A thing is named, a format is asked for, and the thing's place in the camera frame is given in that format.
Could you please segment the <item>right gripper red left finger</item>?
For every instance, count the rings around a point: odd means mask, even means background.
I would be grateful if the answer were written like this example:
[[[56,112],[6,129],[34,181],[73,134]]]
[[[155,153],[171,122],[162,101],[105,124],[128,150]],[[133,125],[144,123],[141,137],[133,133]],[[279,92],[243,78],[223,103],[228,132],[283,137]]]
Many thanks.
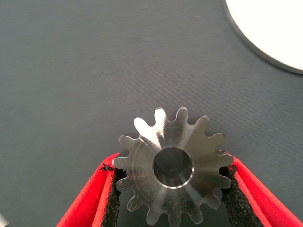
[[[114,153],[102,161],[87,181],[58,227],[116,227],[119,213],[119,195],[115,183],[117,169],[112,161]]]

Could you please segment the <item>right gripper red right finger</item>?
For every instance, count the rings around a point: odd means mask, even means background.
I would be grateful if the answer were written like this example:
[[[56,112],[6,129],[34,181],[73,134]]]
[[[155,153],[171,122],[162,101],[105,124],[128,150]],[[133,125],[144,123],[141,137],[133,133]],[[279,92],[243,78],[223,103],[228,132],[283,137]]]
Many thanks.
[[[231,179],[223,202],[232,227],[301,227],[294,215],[239,159],[220,169]]]

